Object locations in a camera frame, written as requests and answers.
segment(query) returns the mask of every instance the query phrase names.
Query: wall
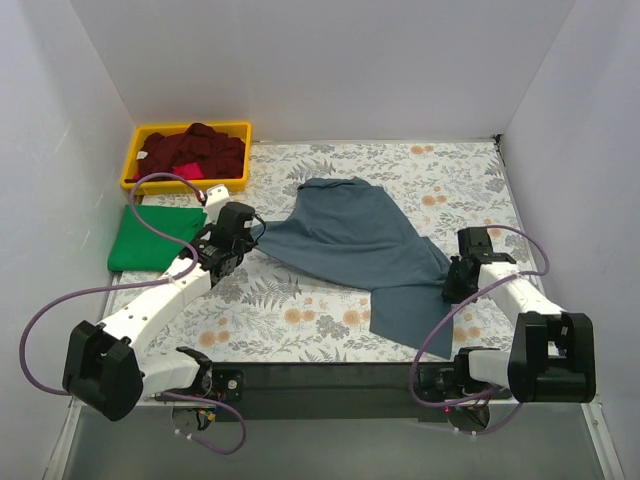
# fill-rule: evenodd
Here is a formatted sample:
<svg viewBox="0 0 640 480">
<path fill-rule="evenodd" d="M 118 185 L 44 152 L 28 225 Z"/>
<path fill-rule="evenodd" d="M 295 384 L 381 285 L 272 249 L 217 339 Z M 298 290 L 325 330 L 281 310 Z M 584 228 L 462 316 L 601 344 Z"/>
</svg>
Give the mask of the wall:
<svg viewBox="0 0 640 480">
<path fill-rule="evenodd" d="M 575 0 L 72 0 L 138 124 L 259 139 L 502 133 Z"/>
<path fill-rule="evenodd" d="M 504 136 L 547 292 L 596 329 L 599 390 L 627 478 L 640 477 L 640 3 L 578 0 Z"/>
<path fill-rule="evenodd" d="M 0 5 L 0 478 L 33 480 L 69 400 L 27 383 L 18 341 L 44 303 L 109 281 L 133 123 L 68 0 Z M 70 302 L 36 327 L 28 358 L 40 380 L 61 386 L 69 331 L 103 301 Z"/>
</svg>

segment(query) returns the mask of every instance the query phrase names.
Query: yellow bin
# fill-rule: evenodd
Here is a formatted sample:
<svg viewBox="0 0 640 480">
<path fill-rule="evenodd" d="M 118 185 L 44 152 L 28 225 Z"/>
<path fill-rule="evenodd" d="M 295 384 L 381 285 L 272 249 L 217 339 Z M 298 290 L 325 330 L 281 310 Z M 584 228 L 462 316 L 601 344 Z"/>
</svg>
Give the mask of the yellow bin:
<svg viewBox="0 0 640 480">
<path fill-rule="evenodd" d="M 120 186 L 125 190 L 131 190 L 135 183 L 125 182 L 126 179 L 131 179 L 138 171 L 137 155 L 144 141 L 149 135 L 154 132 L 159 132 L 164 136 L 175 135 L 176 133 L 182 133 L 189 128 L 190 124 L 186 125 L 148 125 L 144 127 L 138 127 L 136 133 L 133 135 L 133 141 L 131 142 L 131 148 L 127 154 L 127 161 L 124 164 L 122 170 L 122 176 L 120 177 Z M 215 185 L 225 185 L 229 191 L 240 192 L 245 189 L 247 180 L 249 179 L 249 150 L 251 149 L 251 124 L 248 122 L 233 122 L 233 123 L 205 123 L 212 127 L 216 132 L 226 133 L 230 137 L 240 138 L 245 145 L 244 148 L 244 168 L 242 171 L 242 178 L 207 178 L 203 180 L 191 180 L 196 187 L 200 190 L 207 190 Z M 175 180 L 169 180 L 166 182 L 145 182 L 140 185 L 140 188 L 136 191 L 136 195 L 157 195 L 160 193 L 190 193 L 191 189 L 185 186 L 182 182 Z"/>
</svg>

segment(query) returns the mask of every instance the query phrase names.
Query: floral pattern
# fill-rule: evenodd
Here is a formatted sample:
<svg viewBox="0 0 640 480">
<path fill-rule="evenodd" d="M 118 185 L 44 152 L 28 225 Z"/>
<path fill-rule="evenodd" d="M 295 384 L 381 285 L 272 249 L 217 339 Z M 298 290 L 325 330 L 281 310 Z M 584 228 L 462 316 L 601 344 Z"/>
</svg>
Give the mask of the floral pattern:
<svg viewBox="0 0 640 480">
<path fill-rule="evenodd" d="M 297 187 L 312 177 L 358 176 L 381 185 L 418 233 L 448 255 L 466 226 L 518 226 L 498 155 L 491 143 L 260 145 L 251 149 L 251 179 L 234 200 L 265 220 L 284 220 Z M 146 205 L 197 206 L 190 195 L 147 196 Z M 498 251 L 531 268 L 527 243 L 491 230 Z M 121 282 L 157 274 L 124 272 Z M 112 311 L 140 292 L 117 292 Z M 196 299 L 150 344 L 149 354 L 186 345 L 215 362 L 404 362 L 415 350 L 369 332 L 368 292 L 332 285 L 251 252 L 233 275 Z M 454 321 L 453 351 L 481 345 L 508 348 L 512 326 L 495 304 L 481 299 Z M 439 357 L 425 355 L 424 360 Z"/>
</svg>

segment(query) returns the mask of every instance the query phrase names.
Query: blue-gray cloth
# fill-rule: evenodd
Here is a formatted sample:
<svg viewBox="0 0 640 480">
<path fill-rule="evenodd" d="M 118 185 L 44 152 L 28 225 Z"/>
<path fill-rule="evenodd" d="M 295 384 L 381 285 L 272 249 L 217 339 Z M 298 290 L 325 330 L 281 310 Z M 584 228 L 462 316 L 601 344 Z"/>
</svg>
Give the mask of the blue-gray cloth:
<svg viewBox="0 0 640 480">
<path fill-rule="evenodd" d="M 451 308 L 440 296 L 447 257 L 382 187 L 359 178 L 308 180 L 291 216 L 268 222 L 257 248 L 312 276 L 371 291 L 370 330 L 403 345 L 418 348 Z M 449 358 L 452 336 L 449 322 L 428 351 Z"/>
</svg>

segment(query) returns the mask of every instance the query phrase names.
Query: folded green fabric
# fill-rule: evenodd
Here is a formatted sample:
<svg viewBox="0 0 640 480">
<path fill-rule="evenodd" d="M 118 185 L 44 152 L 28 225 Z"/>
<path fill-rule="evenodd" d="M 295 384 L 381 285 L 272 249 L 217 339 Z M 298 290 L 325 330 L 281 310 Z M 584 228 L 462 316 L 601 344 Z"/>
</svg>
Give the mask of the folded green fabric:
<svg viewBox="0 0 640 480">
<path fill-rule="evenodd" d="M 151 226 L 187 242 L 204 225 L 206 214 L 200 208 L 155 207 L 140 205 L 140 216 Z M 107 266 L 112 272 L 148 270 L 164 272 L 182 250 L 182 245 L 147 230 L 127 205 L 113 244 Z"/>
</svg>

